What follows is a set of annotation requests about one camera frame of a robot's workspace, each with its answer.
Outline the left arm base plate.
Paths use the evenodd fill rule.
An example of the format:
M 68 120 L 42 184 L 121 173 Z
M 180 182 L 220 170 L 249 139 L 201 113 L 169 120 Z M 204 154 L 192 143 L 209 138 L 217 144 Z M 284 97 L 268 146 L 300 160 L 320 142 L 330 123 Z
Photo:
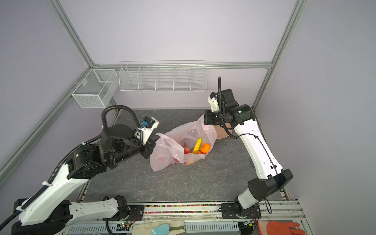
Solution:
M 130 205 L 118 207 L 118 212 L 109 218 L 103 218 L 103 221 L 137 221 L 142 220 L 144 215 L 144 205 Z

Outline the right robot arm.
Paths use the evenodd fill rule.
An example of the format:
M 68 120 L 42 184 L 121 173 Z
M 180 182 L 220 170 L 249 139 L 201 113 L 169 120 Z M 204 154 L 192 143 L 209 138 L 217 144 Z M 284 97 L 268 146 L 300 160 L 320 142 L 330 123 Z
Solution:
M 232 90 L 222 90 L 220 77 L 217 92 L 211 93 L 208 102 L 211 108 L 205 112 L 204 123 L 219 126 L 232 139 L 241 140 L 256 170 L 257 177 L 247 183 L 247 189 L 235 198 L 234 209 L 230 210 L 245 218 L 259 202 L 284 188 L 293 174 L 282 167 L 269 149 L 252 108 L 239 105 Z

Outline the pink plastic bag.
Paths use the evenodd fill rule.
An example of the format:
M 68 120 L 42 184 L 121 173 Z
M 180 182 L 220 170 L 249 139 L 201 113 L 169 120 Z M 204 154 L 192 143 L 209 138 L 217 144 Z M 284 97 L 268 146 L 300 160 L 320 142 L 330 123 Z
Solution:
M 217 139 L 215 127 L 205 125 L 204 117 L 178 126 L 165 134 L 158 133 L 157 136 L 160 138 L 157 140 L 156 147 L 150 157 L 150 166 L 153 171 L 160 171 L 174 163 L 191 165 L 205 159 L 213 149 Z M 192 153 L 199 138 L 202 138 L 202 145 L 205 143 L 211 145 L 206 154 L 202 154 L 200 150 L 196 154 Z M 185 147 L 191 150 L 190 154 L 184 154 Z

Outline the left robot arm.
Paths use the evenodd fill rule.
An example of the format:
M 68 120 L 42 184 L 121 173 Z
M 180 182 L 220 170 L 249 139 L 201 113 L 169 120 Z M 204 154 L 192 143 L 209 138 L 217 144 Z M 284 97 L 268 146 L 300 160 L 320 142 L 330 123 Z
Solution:
M 13 235 L 56 235 L 81 221 L 121 221 L 131 216 L 124 196 L 92 203 L 68 200 L 76 189 L 107 169 L 138 154 L 149 158 L 158 140 L 153 131 L 159 122 L 148 116 L 139 120 L 127 106 L 105 108 L 101 121 L 101 133 L 71 150 L 32 197 L 17 200 L 2 228 L 12 224 Z

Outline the orange tangerine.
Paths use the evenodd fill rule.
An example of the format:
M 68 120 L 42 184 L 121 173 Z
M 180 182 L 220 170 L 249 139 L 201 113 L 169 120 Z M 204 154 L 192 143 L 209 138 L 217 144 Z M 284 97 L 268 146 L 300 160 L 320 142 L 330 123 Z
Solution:
M 202 145 L 200 151 L 201 151 L 202 154 L 206 154 L 207 152 L 209 152 L 210 148 L 211 148 L 211 145 L 205 143 L 205 144 Z

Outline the yellow green banana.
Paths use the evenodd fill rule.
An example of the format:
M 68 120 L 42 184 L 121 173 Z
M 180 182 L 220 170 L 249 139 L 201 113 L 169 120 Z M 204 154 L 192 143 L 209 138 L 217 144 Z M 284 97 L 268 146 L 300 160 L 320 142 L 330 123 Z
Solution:
M 193 148 L 193 151 L 192 153 L 193 154 L 196 154 L 200 149 L 201 149 L 201 145 L 202 145 L 202 138 L 199 138 L 197 141 L 196 141 L 196 144 Z

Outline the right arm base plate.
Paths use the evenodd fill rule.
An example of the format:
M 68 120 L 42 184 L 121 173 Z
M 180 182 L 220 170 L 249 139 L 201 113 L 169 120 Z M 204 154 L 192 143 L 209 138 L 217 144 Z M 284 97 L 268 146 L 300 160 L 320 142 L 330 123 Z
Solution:
M 259 219 L 261 218 L 260 208 L 255 204 L 247 209 L 241 207 L 239 203 L 222 203 L 218 209 L 222 213 L 223 219 Z

